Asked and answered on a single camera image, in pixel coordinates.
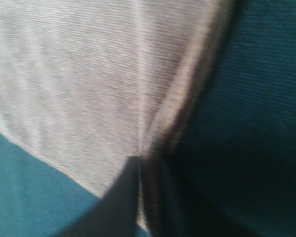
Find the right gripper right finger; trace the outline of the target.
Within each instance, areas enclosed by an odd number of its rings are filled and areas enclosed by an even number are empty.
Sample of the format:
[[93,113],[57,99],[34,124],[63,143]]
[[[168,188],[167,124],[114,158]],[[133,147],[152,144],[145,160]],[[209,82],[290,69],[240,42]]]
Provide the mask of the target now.
[[175,176],[159,157],[148,159],[148,227],[154,237],[235,237],[237,226]]

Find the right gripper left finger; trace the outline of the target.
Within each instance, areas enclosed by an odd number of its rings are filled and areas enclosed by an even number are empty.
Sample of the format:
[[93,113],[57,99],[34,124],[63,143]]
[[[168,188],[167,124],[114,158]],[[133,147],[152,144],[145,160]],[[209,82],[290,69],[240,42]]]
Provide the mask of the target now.
[[137,224],[139,157],[129,157],[107,193],[57,237],[146,237]]

